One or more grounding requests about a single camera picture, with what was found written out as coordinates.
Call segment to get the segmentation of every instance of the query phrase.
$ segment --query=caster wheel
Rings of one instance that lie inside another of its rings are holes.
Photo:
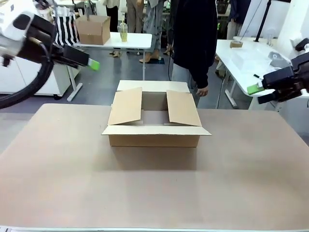
[[[60,100],[61,98],[62,98],[61,96],[58,96],[57,94],[54,94],[54,99],[55,99],[56,101]]]

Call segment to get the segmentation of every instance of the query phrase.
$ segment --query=black jacket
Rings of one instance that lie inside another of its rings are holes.
[[[245,21],[251,0],[230,0],[231,12],[228,21],[234,19],[237,23],[243,24]]]
[[[179,0],[174,24],[174,63],[190,71],[198,88],[208,85],[217,46],[215,0]]]

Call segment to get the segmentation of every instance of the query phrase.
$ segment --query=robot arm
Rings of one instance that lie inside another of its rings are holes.
[[[44,7],[50,4],[47,0],[37,2]],[[55,63],[98,69],[99,63],[90,59],[87,53],[69,45],[55,44],[55,36],[55,25],[36,15],[32,0],[9,0],[0,6],[0,56],[4,58],[3,66],[8,66],[14,57],[42,64],[37,77],[27,87],[0,98],[0,109],[35,94],[48,80]]]
[[[295,49],[304,52],[291,60],[291,66],[264,75],[257,85],[248,87],[250,95],[265,89],[274,89],[271,94],[258,97],[260,104],[283,102],[302,95],[301,90],[309,92],[309,39],[304,39]]]

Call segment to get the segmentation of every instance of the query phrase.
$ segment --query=person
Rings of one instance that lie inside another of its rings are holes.
[[[126,0],[127,25],[129,33],[141,33],[143,20],[143,0]]]
[[[238,36],[245,21],[251,0],[230,0],[231,12],[228,17],[227,25],[227,40],[232,40],[234,36]],[[224,64],[219,61],[216,68],[217,76],[220,76],[219,71],[226,71]]]
[[[144,33],[152,34],[152,47],[154,52],[147,52],[145,56],[145,63],[149,63],[150,59],[160,58],[161,49],[161,35],[163,24],[163,7],[164,0],[148,0],[146,8],[146,17],[144,19]]]
[[[110,31],[118,32],[118,9],[120,0],[105,0],[106,2],[106,14],[111,17]],[[119,51],[112,51],[110,53],[113,57],[120,57]]]
[[[172,81],[188,84],[196,106],[200,97],[208,94],[207,72],[214,62],[217,24],[214,0],[179,0]]]
[[[163,53],[165,55],[170,55],[173,51],[173,38],[174,38],[174,22],[177,13],[179,0],[171,0],[170,1],[170,12],[169,12],[169,29],[168,29],[168,47],[166,51]]]

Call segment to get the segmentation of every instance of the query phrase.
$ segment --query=cardboard box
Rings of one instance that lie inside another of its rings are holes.
[[[107,16],[90,15],[89,21],[85,15],[76,20],[80,42],[82,44],[104,45],[111,37],[111,18]]]
[[[102,135],[111,146],[196,147],[211,134],[185,82],[121,80]]]

